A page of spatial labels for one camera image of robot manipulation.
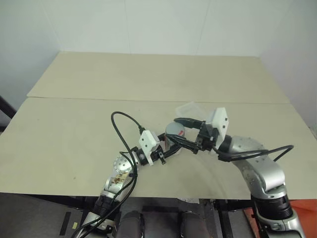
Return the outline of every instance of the small white object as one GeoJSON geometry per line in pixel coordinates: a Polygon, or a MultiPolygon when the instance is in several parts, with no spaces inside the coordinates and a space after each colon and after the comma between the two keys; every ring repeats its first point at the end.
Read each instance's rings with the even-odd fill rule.
{"type": "Polygon", "coordinates": [[[147,158],[150,165],[153,165],[151,159],[151,153],[155,151],[159,146],[159,138],[155,135],[154,132],[145,130],[142,132],[139,144],[144,152],[145,157],[147,158]]]}
{"type": "Polygon", "coordinates": [[[199,204],[199,198],[178,198],[179,200],[182,200],[184,202],[188,203],[197,203],[199,204]]]}
{"type": "Polygon", "coordinates": [[[207,113],[197,103],[190,102],[176,108],[176,115],[179,118],[194,118],[205,120],[207,113]]]}
{"type": "Polygon", "coordinates": [[[206,120],[206,123],[210,123],[213,128],[218,129],[219,136],[216,142],[216,148],[219,148],[224,141],[229,126],[226,108],[216,108],[216,110],[206,120]]]}

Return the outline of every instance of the black tape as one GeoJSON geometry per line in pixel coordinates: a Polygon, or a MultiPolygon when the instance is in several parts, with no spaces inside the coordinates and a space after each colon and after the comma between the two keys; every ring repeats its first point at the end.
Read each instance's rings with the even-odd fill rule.
{"type": "Polygon", "coordinates": [[[67,230],[67,226],[68,226],[68,223],[69,223],[70,214],[71,214],[71,212],[66,212],[65,213],[64,221],[63,221],[63,224],[61,225],[60,232],[59,232],[60,236],[64,236],[66,234],[66,230],[67,230]]]}

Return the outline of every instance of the cable connector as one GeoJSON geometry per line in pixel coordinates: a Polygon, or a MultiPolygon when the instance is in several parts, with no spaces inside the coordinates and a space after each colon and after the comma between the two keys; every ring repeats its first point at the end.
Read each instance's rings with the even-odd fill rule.
{"type": "Polygon", "coordinates": [[[141,125],[139,126],[140,135],[142,135],[142,132],[145,131],[145,130],[146,130],[146,129],[145,129],[143,126],[141,126],[141,125]]]}
{"type": "Polygon", "coordinates": [[[129,177],[131,177],[131,178],[137,178],[137,177],[138,177],[138,175],[135,175],[135,174],[129,174],[129,177]]]}
{"type": "Polygon", "coordinates": [[[223,162],[231,162],[231,161],[232,161],[232,158],[231,158],[231,157],[226,157],[226,156],[218,155],[218,160],[223,161],[223,162]]]}

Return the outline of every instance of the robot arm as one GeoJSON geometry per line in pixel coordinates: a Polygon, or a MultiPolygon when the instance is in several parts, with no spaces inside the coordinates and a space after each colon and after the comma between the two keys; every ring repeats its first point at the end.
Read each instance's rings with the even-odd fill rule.
{"type": "MultiPolygon", "coordinates": [[[[237,153],[263,150],[259,142],[241,136],[226,136],[222,152],[237,153]]],[[[280,165],[268,155],[232,162],[241,172],[251,193],[254,213],[261,232],[267,237],[304,238],[297,213],[289,203],[285,175],[280,165]]]]}
{"type": "MultiPolygon", "coordinates": [[[[139,169],[146,164],[152,165],[159,159],[165,164],[165,159],[178,153],[180,148],[189,149],[194,154],[200,150],[213,149],[224,154],[241,156],[246,156],[243,153],[245,151],[267,151],[263,145],[251,138],[226,135],[227,128],[228,117],[225,108],[216,109],[206,121],[178,118],[167,126],[165,133],[159,136],[144,130],[139,140],[141,148],[133,148],[132,154],[139,169]],[[185,127],[199,130],[195,142],[184,137],[185,127]]],[[[263,237],[305,238],[298,216],[290,206],[285,175],[278,163],[272,161],[268,155],[243,160],[231,160],[230,157],[219,156],[219,159],[232,162],[240,170],[250,190],[254,214],[263,237]]],[[[121,155],[115,159],[113,174],[106,181],[92,212],[88,214],[83,224],[103,216],[125,197],[129,188],[120,194],[117,193],[132,180],[132,174],[132,165],[126,158],[121,155]]],[[[110,233],[113,227],[114,217],[109,217],[98,226],[98,229],[110,233]]]]}

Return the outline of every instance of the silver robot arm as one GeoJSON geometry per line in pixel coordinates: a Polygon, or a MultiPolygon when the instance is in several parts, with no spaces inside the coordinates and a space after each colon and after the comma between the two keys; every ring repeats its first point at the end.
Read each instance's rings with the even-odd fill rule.
{"type": "MultiPolygon", "coordinates": [[[[229,153],[264,150],[263,145],[251,138],[241,136],[226,137],[229,153]]],[[[260,229],[265,229],[269,238],[304,238],[302,226],[296,211],[289,203],[285,175],[280,165],[268,155],[232,162],[241,172],[254,202],[254,213],[260,229]]]]}
{"type": "MultiPolygon", "coordinates": [[[[132,155],[136,161],[137,169],[139,169],[140,161],[138,159],[138,156],[136,155],[136,152],[132,151],[132,155]]],[[[126,185],[128,185],[128,183],[132,180],[130,176],[131,174],[131,164],[122,155],[118,156],[113,163],[112,175],[106,180],[99,198],[95,202],[92,211],[87,214],[87,217],[85,218],[83,224],[92,222],[100,216],[105,215],[114,204],[117,204],[125,197],[125,195],[129,191],[129,187],[127,187],[127,189],[124,189],[120,194],[118,194],[118,192],[122,190],[126,185]]],[[[115,227],[114,218],[115,216],[106,219],[98,226],[98,229],[104,231],[105,233],[111,233],[112,229],[114,229],[115,227]]]]}

